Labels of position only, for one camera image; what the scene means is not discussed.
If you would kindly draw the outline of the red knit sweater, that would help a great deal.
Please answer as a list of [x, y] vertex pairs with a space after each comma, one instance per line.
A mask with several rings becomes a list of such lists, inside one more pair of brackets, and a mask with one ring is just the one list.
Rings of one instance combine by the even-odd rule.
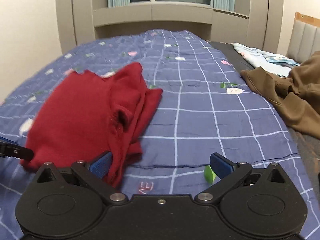
[[112, 160], [101, 161], [102, 179], [118, 186], [125, 167], [142, 155], [139, 137], [162, 98], [160, 88], [148, 88], [142, 70], [134, 62], [110, 77], [69, 74], [35, 116], [26, 142], [34, 158], [21, 161], [23, 168], [35, 172], [47, 161], [67, 167], [110, 152]]

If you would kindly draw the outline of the blue plaid floral quilt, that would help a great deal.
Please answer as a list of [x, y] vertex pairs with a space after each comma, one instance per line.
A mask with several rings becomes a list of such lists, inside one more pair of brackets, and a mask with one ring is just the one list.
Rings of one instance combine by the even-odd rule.
[[121, 190], [133, 194], [196, 194], [208, 184], [210, 155], [263, 168], [278, 162], [306, 202], [302, 228], [319, 239], [319, 204], [297, 146], [283, 120], [253, 93], [222, 52], [188, 31], [156, 29], [82, 44], [16, 88], [1, 105], [1, 136], [24, 145], [42, 104], [70, 73], [107, 76], [139, 62], [150, 88], [163, 90]]

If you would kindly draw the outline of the brown garment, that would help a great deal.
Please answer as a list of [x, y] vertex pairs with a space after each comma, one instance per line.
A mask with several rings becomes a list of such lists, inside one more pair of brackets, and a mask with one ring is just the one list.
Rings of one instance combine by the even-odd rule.
[[288, 77], [279, 77], [259, 67], [240, 72], [248, 87], [277, 110], [286, 126], [319, 139], [319, 51]]

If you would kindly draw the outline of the light blue patterned cloth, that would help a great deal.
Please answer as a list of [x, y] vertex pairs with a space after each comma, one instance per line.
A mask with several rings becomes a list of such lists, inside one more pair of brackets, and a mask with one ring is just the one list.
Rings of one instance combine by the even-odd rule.
[[261, 67], [263, 70], [281, 77], [288, 77], [291, 69], [300, 65], [295, 60], [281, 54], [250, 48], [240, 43], [232, 43], [232, 46], [254, 68]]

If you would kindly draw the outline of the grey window shelf cabinet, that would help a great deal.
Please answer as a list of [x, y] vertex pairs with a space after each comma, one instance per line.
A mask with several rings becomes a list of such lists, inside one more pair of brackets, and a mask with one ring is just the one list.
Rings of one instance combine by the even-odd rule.
[[107, 36], [189, 30], [204, 40], [244, 43], [248, 24], [247, 15], [193, 3], [145, 2], [93, 10], [93, 26], [104, 28]]

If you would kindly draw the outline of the wooden padded grey headboard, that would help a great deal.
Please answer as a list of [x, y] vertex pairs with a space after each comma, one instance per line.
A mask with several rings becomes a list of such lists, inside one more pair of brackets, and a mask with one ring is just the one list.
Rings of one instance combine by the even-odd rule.
[[319, 19], [296, 12], [287, 57], [302, 63], [319, 51], [319, 43]]

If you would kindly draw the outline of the grey right wardrobe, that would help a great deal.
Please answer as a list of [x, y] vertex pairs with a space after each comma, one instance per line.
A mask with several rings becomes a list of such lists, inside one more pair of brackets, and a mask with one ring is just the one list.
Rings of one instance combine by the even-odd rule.
[[244, 16], [237, 42], [275, 53], [278, 49], [284, 0], [236, 0], [236, 11]]

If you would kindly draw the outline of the grey wardrobe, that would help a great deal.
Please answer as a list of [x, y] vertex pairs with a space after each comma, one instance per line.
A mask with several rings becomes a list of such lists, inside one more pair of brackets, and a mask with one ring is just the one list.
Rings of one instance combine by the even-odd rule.
[[244, 16], [237, 42], [275, 53], [278, 49], [284, 0], [236, 0], [236, 11]]
[[56, 17], [62, 53], [96, 40], [93, 11], [107, 0], [56, 0]]

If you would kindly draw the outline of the grey left wardrobe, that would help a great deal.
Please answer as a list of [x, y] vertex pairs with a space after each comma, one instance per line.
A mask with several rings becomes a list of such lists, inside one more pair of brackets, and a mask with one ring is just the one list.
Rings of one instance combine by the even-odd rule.
[[96, 40], [93, 11], [107, 0], [56, 0], [56, 17], [62, 53]]

